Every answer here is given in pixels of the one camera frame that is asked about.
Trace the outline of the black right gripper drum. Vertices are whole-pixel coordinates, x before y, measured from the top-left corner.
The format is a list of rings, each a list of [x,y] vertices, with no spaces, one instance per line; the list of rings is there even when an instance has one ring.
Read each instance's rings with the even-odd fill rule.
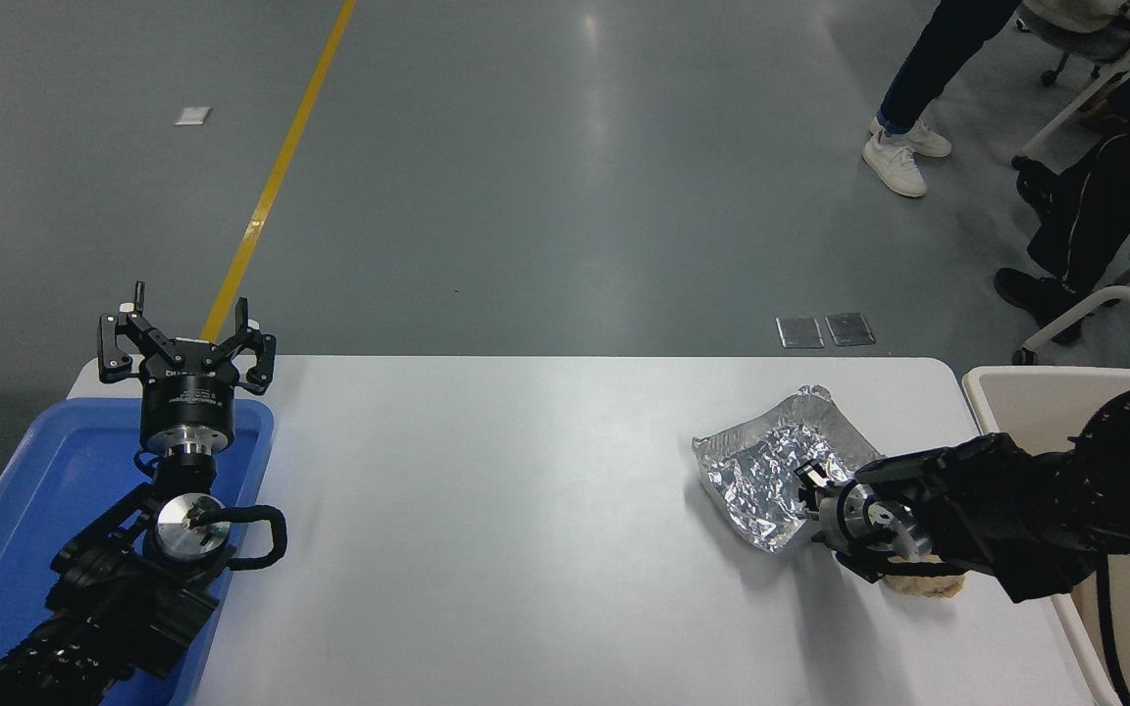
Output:
[[[833,481],[833,488],[828,491],[812,493],[812,513],[816,515],[828,515],[836,523],[836,554],[852,554],[853,532],[847,528],[850,518],[850,499],[857,491],[859,482],[857,479],[849,479],[847,482],[837,483]]]

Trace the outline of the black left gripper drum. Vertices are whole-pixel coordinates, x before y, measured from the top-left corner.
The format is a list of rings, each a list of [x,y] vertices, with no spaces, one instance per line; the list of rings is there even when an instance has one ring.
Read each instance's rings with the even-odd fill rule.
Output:
[[[236,368],[193,372],[144,371],[140,438],[153,439],[174,428],[203,428],[234,438]]]

